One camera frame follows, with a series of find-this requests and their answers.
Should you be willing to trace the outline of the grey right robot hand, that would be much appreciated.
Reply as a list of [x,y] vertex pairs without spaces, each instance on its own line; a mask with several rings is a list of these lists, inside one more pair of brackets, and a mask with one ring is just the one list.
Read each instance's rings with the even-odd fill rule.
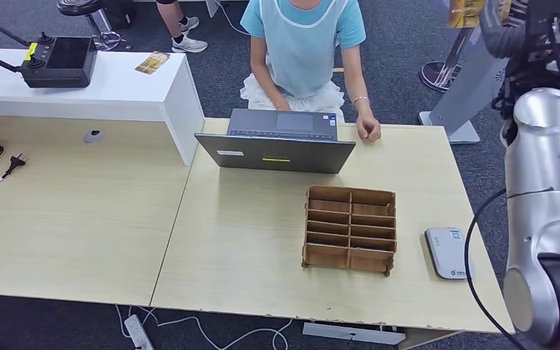
[[499,20],[500,1],[485,1],[479,14],[479,24],[486,49],[499,59],[528,55],[531,47],[526,42],[526,22],[530,1],[510,1],[508,22]]

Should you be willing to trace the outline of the person's left hand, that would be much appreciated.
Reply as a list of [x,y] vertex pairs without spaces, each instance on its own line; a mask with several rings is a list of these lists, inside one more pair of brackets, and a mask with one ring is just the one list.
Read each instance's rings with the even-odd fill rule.
[[381,124],[371,113],[359,113],[356,128],[363,141],[377,141],[381,138]]

